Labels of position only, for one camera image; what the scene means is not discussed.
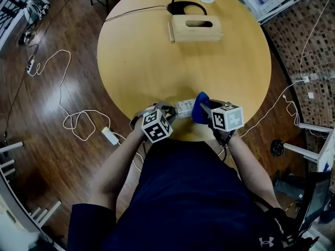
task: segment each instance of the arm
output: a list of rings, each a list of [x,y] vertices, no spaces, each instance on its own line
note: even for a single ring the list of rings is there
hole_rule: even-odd
[[[280,208],[269,175],[237,133],[228,142],[228,147],[246,187],[271,206]]]
[[[121,146],[113,152],[101,167],[94,180],[88,203],[115,211],[116,199],[126,181],[131,162],[143,138],[141,122],[138,121],[134,131],[128,135]]]

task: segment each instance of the power adapter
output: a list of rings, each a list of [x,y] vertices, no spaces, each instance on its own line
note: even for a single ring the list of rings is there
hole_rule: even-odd
[[[106,138],[108,138],[108,140],[113,145],[116,145],[119,143],[119,139],[113,134],[113,132],[108,127],[105,127],[104,129],[102,129],[101,132],[103,133],[103,135],[105,135]]]

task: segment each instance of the electrical outlet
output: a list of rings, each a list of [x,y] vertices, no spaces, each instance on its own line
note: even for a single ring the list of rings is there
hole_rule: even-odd
[[[308,76],[303,76],[303,80],[304,80],[305,83],[309,83],[309,78],[308,78]]]

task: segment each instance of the power strip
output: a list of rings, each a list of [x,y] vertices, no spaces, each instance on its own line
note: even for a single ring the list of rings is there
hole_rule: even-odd
[[[32,67],[34,66],[35,63],[35,57],[33,57],[27,64],[27,73],[30,74]]]

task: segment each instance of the under armour logo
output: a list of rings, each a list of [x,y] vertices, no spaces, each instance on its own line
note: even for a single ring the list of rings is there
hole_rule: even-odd
[[[263,238],[262,238],[262,237],[259,238],[262,247],[263,247],[263,245],[269,245],[269,247],[274,246],[274,244],[272,243],[273,239],[274,239],[273,237],[269,237],[269,240],[268,240],[268,241],[263,241]]]

